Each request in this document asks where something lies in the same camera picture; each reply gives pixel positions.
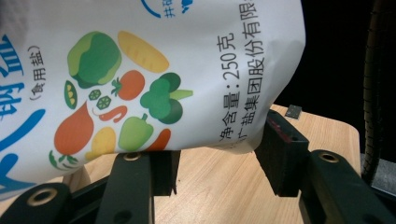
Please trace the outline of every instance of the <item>wooden surface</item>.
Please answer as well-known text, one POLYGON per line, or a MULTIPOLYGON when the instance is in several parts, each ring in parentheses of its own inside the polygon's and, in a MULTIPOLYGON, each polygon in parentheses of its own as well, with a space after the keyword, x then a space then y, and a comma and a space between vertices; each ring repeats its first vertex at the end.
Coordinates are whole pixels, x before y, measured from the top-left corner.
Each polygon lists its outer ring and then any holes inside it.
MULTIPOLYGON (((286 108, 273 105, 284 115, 286 108)), ((309 149, 326 149, 345 157, 361 171, 359 134, 350 125, 303 112, 288 119, 306 138, 309 149)), ((109 174, 116 155, 86 165, 91 180, 109 174)), ((13 202, 0 202, 0 214, 13 202)), ((234 155, 200 147, 183 150, 177 195, 155 197, 156 223, 302 223, 298 198, 274 195, 255 154, 234 155)))

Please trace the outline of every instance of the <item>white plastic bag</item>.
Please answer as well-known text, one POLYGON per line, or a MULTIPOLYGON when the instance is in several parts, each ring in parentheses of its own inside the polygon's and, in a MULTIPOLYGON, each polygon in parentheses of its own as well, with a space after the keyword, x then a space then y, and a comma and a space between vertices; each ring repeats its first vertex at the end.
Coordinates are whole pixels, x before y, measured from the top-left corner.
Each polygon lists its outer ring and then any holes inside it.
POLYGON ((0 1, 0 200, 107 153, 260 143, 298 0, 0 1))

